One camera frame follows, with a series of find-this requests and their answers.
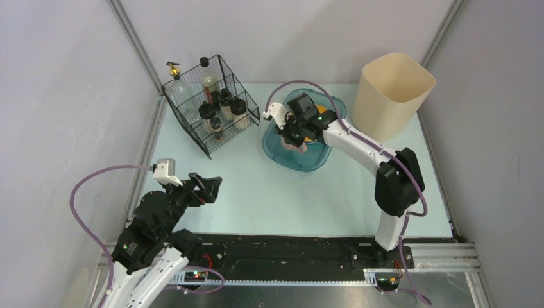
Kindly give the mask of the orange dotted plate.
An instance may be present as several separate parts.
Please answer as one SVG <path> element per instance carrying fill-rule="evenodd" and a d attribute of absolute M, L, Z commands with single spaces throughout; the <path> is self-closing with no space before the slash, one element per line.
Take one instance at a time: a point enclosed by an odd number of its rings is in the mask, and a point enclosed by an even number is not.
<path fill-rule="evenodd" d="M 323 105 L 316 105 L 316 108 L 318 110 L 318 113 L 319 114 L 322 114 L 323 112 L 326 112 L 328 110 L 327 107 L 324 107 Z M 304 138 L 304 143 L 306 144 L 311 144 L 311 143 L 315 143 L 315 142 L 319 142 L 318 138 L 321 138 L 323 136 L 323 131 L 324 131 L 324 128 L 322 126 L 318 126 L 317 124 L 317 117 L 313 117 L 311 119 L 306 119 L 305 120 L 305 125 L 308 126 L 310 125 L 312 128 L 315 128 L 316 129 L 316 132 L 315 132 L 315 138 L 310 138 L 310 137 L 305 137 Z"/>

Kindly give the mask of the pink white mug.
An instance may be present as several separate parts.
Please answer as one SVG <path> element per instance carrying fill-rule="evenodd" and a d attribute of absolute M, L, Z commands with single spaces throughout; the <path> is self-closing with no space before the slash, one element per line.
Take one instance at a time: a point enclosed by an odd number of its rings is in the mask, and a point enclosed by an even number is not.
<path fill-rule="evenodd" d="M 289 144 L 284 138 L 281 138 L 282 146 L 291 151 L 297 151 L 298 153 L 305 153 L 307 151 L 307 145 L 303 143 L 300 146 L 295 146 L 293 144 Z"/>

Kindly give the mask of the small pepper shaker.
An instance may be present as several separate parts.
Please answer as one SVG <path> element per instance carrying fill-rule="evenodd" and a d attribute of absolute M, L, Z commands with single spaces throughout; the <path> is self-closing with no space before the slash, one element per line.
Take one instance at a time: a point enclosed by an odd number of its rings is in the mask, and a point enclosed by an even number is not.
<path fill-rule="evenodd" d="M 210 120 L 210 126 L 212 129 L 212 133 L 216 140 L 222 141 L 224 138 L 224 132 L 223 132 L 223 124 L 218 117 L 213 117 Z"/>

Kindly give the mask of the white spice jar black lid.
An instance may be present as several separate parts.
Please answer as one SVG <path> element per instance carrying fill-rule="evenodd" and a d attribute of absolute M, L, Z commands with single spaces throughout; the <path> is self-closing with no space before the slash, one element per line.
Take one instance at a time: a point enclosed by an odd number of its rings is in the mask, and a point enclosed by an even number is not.
<path fill-rule="evenodd" d="M 203 123 L 203 127 L 207 132 L 212 132 L 210 120 L 216 116 L 216 109 L 213 104 L 203 101 L 198 108 L 198 113 Z"/>

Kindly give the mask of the small black cap bottle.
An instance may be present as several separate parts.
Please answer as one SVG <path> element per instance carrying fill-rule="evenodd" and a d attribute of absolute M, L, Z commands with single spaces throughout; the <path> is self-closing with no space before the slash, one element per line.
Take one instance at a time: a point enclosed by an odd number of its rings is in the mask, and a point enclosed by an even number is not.
<path fill-rule="evenodd" d="M 225 119 L 228 121 L 231 121 L 233 119 L 233 114 L 231 112 L 231 107 L 230 107 L 233 99 L 234 99 L 234 96 L 228 89 L 226 88 L 221 89 L 220 96 L 219 96 L 220 110 L 223 116 L 225 117 Z"/>

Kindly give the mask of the glass bottle gold pump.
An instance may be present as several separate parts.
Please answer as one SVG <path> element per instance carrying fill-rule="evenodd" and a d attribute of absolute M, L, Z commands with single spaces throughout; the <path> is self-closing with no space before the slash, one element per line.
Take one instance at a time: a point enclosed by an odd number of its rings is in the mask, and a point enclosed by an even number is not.
<path fill-rule="evenodd" d="M 172 85 L 169 87 L 171 98 L 176 110 L 184 116 L 189 124 L 193 124 L 192 106 L 193 93 L 188 83 L 181 79 L 181 70 L 179 63 L 168 61 L 166 65 L 169 67 L 169 74 L 173 79 Z"/>

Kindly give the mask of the dark sauce bottle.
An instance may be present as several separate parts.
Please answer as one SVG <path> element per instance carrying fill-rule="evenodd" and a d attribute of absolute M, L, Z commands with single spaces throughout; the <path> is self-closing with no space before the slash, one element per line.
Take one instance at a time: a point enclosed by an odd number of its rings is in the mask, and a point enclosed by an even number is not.
<path fill-rule="evenodd" d="M 217 103 L 214 102 L 213 92 L 219 92 L 219 78 L 215 71 L 210 66 L 210 60 L 207 57 L 200 58 L 201 66 L 201 84 L 203 90 L 210 104 L 213 104 L 215 107 Z"/>

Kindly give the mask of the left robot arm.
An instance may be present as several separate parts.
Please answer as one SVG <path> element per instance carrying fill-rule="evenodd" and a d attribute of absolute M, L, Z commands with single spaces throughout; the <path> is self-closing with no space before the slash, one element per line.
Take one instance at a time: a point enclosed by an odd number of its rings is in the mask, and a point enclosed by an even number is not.
<path fill-rule="evenodd" d="M 112 283 L 97 307 L 149 307 L 200 252 L 200 237 L 174 227 L 189 207 L 214 203 L 223 179 L 189 173 L 181 180 L 159 169 L 153 178 L 163 189 L 141 199 L 133 221 L 121 232 L 112 253 Z"/>

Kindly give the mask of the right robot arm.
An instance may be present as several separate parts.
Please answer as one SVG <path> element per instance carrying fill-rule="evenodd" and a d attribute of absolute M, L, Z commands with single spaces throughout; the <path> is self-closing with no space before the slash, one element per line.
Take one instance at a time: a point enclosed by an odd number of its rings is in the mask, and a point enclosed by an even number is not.
<path fill-rule="evenodd" d="M 424 201 L 425 183 L 415 152 L 384 147 L 350 126 L 336 107 L 319 111 L 307 94 L 286 105 L 267 103 L 264 117 L 275 122 L 286 146 L 301 149 L 306 140 L 319 142 L 343 152 L 375 177 L 380 221 L 371 244 L 373 259 L 380 267 L 399 259 L 409 216 L 415 214 L 411 207 Z"/>

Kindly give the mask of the teal plastic tub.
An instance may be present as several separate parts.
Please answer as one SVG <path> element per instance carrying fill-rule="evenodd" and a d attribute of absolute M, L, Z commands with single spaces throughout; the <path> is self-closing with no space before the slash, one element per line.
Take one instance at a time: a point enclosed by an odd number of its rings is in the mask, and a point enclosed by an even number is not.
<path fill-rule="evenodd" d="M 322 126 L 324 131 L 331 122 L 339 117 L 346 117 L 347 109 L 340 99 L 337 99 L 334 96 L 328 97 L 323 93 L 318 93 L 311 89 L 297 89 L 292 91 L 282 104 L 289 110 L 287 102 L 303 93 L 307 93 L 315 104 L 323 105 L 328 108 L 327 113 L 322 114 L 323 120 L 318 121 L 318 126 Z M 282 137 L 278 134 L 276 123 L 272 120 L 263 136 L 263 150 L 265 154 L 276 163 L 295 171 L 311 172 L 320 168 L 326 162 L 331 152 L 331 147 L 324 143 L 323 136 L 318 138 L 319 142 L 306 144 L 307 151 L 305 153 L 298 153 L 297 151 L 285 149 L 282 146 L 281 138 Z"/>

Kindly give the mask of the cream waste bin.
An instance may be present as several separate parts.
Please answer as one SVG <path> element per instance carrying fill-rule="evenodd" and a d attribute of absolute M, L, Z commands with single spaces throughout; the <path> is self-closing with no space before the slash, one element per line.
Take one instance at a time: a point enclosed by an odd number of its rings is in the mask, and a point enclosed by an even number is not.
<path fill-rule="evenodd" d="M 435 86 L 435 77 L 410 56 L 381 56 L 362 68 L 352 123 L 385 142 L 404 130 Z"/>

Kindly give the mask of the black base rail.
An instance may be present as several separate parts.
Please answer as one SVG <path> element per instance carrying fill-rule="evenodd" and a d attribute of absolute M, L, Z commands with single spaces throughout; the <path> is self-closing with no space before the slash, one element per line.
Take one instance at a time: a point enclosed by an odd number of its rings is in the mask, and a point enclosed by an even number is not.
<path fill-rule="evenodd" d="M 200 234 L 191 266 L 218 271 L 227 282 L 356 282 L 371 271 L 415 267 L 403 246 L 381 252 L 372 237 L 291 237 Z"/>

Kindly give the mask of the aluminium frame post right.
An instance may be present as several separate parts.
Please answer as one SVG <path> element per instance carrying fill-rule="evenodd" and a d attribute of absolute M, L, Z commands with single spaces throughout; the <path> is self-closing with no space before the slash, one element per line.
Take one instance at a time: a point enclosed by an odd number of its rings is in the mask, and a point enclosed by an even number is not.
<path fill-rule="evenodd" d="M 441 21 L 441 24 L 438 27 L 438 30 L 436 31 L 433 39 L 431 40 L 429 47 L 427 48 L 420 62 L 420 65 L 422 67 L 426 69 L 430 67 L 434 57 L 439 51 L 441 45 L 446 40 L 447 35 L 449 34 L 451 28 L 454 26 L 456 20 L 458 19 L 465 5 L 466 5 L 465 0 L 452 1 L 448 10 L 446 11 L 445 16 L 443 17 L 443 20 Z"/>

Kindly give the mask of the aluminium frame post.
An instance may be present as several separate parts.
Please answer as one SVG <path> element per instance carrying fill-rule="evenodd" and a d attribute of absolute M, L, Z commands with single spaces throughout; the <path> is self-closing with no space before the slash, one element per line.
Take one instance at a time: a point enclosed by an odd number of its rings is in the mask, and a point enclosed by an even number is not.
<path fill-rule="evenodd" d="M 466 5 L 465 0 L 452 1 L 448 10 L 446 11 L 445 16 L 443 17 L 443 20 L 441 21 L 441 24 L 438 27 L 438 30 L 436 31 L 433 39 L 431 40 L 429 47 L 427 48 L 420 62 L 420 65 L 422 67 L 426 69 L 430 67 L 434 57 L 439 51 L 441 45 L 446 40 L 447 35 L 449 34 L 451 28 L 454 26 L 456 20 L 458 19 L 465 5 Z"/>
<path fill-rule="evenodd" d="M 119 0 L 107 0 L 106 2 L 110 6 L 111 11 L 128 39 L 128 42 L 135 51 L 135 54 L 142 64 L 144 71 L 149 77 L 153 87 L 159 94 L 162 94 L 162 83 L 158 76 L 157 70 L 152 64 L 151 58 L 149 57 L 146 48 L 144 47 L 144 44 L 142 43 L 124 5 Z"/>

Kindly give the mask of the aluminium frame post left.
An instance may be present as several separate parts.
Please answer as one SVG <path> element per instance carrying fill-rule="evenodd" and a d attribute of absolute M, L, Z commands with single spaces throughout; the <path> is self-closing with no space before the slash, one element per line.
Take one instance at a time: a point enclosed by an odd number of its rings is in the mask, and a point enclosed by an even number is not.
<path fill-rule="evenodd" d="M 111 11 L 128 39 L 128 42 L 135 51 L 135 54 L 142 64 L 144 71 L 149 77 L 153 87 L 159 94 L 162 94 L 162 83 L 158 76 L 157 70 L 152 64 L 151 58 L 149 57 L 146 48 L 144 47 L 144 44 L 142 43 L 124 5 L 119 0 L 107 0 L 106 2 L 110 6 Z"/>

